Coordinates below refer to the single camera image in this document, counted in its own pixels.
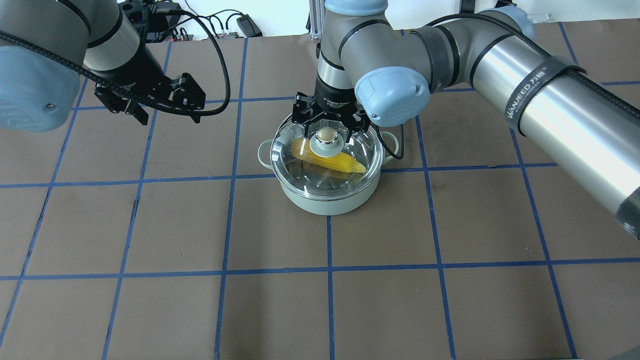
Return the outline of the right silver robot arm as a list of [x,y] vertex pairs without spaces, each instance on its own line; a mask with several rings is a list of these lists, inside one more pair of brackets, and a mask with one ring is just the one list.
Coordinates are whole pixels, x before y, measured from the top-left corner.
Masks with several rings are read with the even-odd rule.
[[534,42],[509,5],[436,19],[402,37],[386,0],[327,0],[314,94],[292,121],[341,122],[348,134],[403,125],[434,93],[466,82],[639,236],[639,110]]

